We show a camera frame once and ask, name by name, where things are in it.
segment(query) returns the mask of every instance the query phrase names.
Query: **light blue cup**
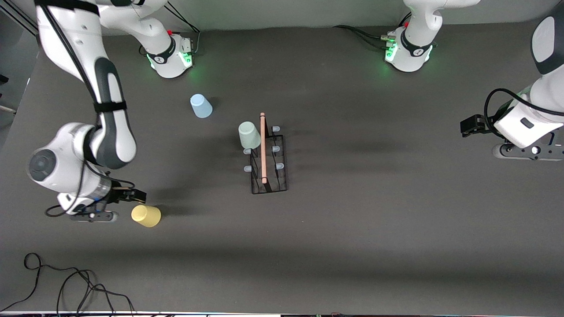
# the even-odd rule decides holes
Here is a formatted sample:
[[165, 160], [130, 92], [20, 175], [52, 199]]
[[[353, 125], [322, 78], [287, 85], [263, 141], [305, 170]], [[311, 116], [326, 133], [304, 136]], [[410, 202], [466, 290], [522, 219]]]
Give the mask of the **light blue cup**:
[[201, 94], [192, 96], [192, 98], [190, 98], [190, 104], [198, 118], [207, 118], [213, 111], [210, 102]]

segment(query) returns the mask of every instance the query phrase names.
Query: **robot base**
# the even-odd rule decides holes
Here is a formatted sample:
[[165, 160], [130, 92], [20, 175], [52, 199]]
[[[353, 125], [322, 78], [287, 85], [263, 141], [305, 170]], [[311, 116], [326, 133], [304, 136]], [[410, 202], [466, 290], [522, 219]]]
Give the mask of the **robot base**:
[[[395, 36], [399, 39], [405, 27], [399, 27], [394, 31], [388, 32], [388, 36]], [[427, 52], [423, 53], [421, 56], [413, 57], [407, 48], [405, 48], [401, 41], [395, 41], [394, 45], [386, 51], [386, 56], [384, 60], [392, 64], [396, 69], [411, 73], [419, 70], [423, 64], [429, 60], [429, 54], [431, 53], [431, 48]]]
[[174, 78], [182, 75], [184, 71], [193, 65], [192, 42], [189, 38], [183, 38], [178, 34], [171, 35], [175, 42], [176, 52], [168, 58], [166, 63], [159, 64], [147, 55], [151, 67], [163, 78]]

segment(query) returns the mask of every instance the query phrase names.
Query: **black wire rack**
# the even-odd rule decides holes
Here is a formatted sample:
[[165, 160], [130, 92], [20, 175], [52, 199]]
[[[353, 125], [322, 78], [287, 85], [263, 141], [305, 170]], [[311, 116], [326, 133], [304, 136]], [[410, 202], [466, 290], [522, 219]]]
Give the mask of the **black wire rack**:
[[267, 169], [264, 177], [259, 151], [251, 149], [249, 153], [250, 187], [254, 195], [275, 193], [288, 190], [288, 176], [286, 165], [286, 142], [282, 134], [275, 133], [275, 127], [268, 128], [265, 121], [265, 154], [266, 163], [272, 168]]

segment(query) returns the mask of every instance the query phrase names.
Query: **white wall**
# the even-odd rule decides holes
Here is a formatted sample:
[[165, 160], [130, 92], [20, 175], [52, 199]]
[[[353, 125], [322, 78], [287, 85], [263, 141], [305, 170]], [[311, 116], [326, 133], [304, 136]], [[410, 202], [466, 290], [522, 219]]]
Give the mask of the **white wall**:
[[[35, 18], [33, 0], [14, 0]], [[401, 0], [171, 0], [201, 30], [393, 25], [408, 12]], [[546, 14], [559, 0], [482, 0], [443, 11], [446, 24], [519, 22]], [[165, 9], [154, 14], [168, 29], [188, 30]]]

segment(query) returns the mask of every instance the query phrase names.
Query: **green led light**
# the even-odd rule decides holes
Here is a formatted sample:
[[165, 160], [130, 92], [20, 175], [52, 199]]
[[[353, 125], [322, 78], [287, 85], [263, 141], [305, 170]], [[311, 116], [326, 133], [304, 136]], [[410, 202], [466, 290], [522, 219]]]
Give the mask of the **green led light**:
[[190, 53], [182, 53], [182, 52], [178, 52], [178, 56], [180, 56], [181, 60], [182, 60], [182, 64], [184, 64], [184, 66], [186, 68], [192, 66], [191, 63], [191, 54]]
[[151, 60], [151, 58], [149, 57], [149, 54], [147, 54], [147, 59], [149, 60], [149, 63], [151, 64], [151, 68], [155, 69], [155, 65], [153, 65], [153, 61]]
[[394, 43], [392, 47], [388, 48], [388, 53], [386, 53], [386, 60], [391, 62], [394, 60], [395, 53], [398, 51], [398, 44]]
[[427, 57], [425, 57], [425, 61], [429, 60], [429, 56], [431, 56], [431, 51], [433, 50], [433, 45], [431, 45], [431, 47], [429, 47], [429, 52], [427, 53]]

